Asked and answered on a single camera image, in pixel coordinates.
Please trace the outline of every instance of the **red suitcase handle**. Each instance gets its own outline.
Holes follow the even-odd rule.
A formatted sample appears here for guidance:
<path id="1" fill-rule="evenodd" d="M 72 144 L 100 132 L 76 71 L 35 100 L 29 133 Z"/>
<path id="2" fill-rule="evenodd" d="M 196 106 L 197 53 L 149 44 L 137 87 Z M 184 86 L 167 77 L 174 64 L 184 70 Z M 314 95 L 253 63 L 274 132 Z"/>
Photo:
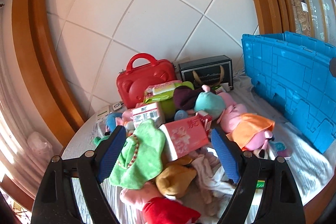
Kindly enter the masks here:
<path id="1" fill-rule="evenodd" d="M 154 58 L 154 56 L 147 54 L 147 53 L 139 53 L 134 55 L 131 60 L 128 62 L 127 67 L 126 67 L 126 74 L 130 74 L 132 72 L 133 68 L 133 62 L 139 58 L 144 58 L 147 59 L 152 67 L 155 67 L 159 64 L 159 62 Z"/>

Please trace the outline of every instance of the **bedsheet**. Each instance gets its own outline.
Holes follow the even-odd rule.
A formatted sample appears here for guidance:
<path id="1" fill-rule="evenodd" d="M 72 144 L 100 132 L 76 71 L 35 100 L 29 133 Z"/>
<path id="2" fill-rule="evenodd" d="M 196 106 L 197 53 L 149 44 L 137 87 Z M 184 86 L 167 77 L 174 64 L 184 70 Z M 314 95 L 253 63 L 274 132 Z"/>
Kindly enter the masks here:
<path id="1" fill-rule="evenodd" d="M 257 113 L 276 122 L 273 131 L 274 137 L 277 141 L 283 141 L 293 151 L 292 157 L 287 162 L 298 186 L 302 203 L 304 205 L 308 203 L 326 186 L 334 175 L 336 141 L 332 143 L 323 155 L 314 150 L 305 142 L 304 136 L 302 136 L 299 130 L 253 92 L 253 86 L 251 85 L 250 78 L 247 76 L 239 75 L 234 78 L 234 90 L 230 94 L 237 103 L 245 104 L 249 112 Z M 95 136 L 92 133 L 94 123 L 95 115 L 88 119 L 72 138 L 64 150 L 63 159 L 79 157 L 86 150 L 94 150 L 93 138 Z M 73 179 L 73 188 L 82 219 L 85 223 L 91 224 L 92 220 L 88 213 L 78 179 Z M 120 201 L 120 187 L 112 186 L 108 180 L 105 180 L 101 184 L 101 188 L 121 224 L 145 223 L 140 211 Z M 194 183 L 191 185 L 191 188 L 191 191 L 182 198 L 183 203 L 202 214 L 200 221 L 203 224 L 217 223 L 219 220 L 217 216 L 208 217 L 205 215 L 205 205 Z M 224 211 L 229 199 L 230 197 L 224 197 L 224 199 L 218 201 L 218 204 L 221 206 L 219 209 L 221 212 Z M 257 210 L 258 206 L 251 206 L 245 223 L 252 223 L 254 221 Z"/>

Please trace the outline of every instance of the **white tile wall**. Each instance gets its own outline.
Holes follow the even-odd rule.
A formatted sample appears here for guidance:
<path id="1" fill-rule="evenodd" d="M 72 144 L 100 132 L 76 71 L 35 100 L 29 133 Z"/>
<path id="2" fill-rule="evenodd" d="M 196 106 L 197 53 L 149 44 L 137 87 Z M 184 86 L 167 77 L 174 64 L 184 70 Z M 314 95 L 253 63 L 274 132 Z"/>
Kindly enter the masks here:
<path id="1" fill-rule="evenodd" d="M 241 36 L 253 34 L 258 26 L 253 0 L 46 3 L 64 74 L 89 116 L 120 100 L 116 77 L 134 54 L 147 52 L 171 61 L 225 54 L 239 70 L 243 66 Z"/>

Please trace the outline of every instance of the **pink and blue box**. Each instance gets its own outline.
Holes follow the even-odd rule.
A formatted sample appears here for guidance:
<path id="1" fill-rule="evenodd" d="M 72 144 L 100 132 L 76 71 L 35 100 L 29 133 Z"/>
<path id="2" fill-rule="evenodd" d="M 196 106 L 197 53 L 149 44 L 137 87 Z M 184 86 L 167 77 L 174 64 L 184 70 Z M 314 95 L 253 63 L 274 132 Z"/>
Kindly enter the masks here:
<path id="1" fill-rule="evenodd" d="M 256 93 L 324 153 L 336 138 L 336 48 L 291 32 L 241 41 Z"/>

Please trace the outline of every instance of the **brown plush toy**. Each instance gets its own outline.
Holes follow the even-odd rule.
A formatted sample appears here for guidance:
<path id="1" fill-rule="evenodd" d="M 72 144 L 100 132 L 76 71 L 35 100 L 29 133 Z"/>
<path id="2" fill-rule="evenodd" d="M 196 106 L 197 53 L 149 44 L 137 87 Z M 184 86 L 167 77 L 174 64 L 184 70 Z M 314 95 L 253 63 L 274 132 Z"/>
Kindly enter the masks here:
<path id="1" fill-rule="evenodd" d="M 193 159 L 186 155 L 165 165 L 164 170 L 155 179 L 160 193 L 165 196 L 183 197 L 191 181 L 196 177 L 194 168 L 184 165 L 190 164 Z"/>

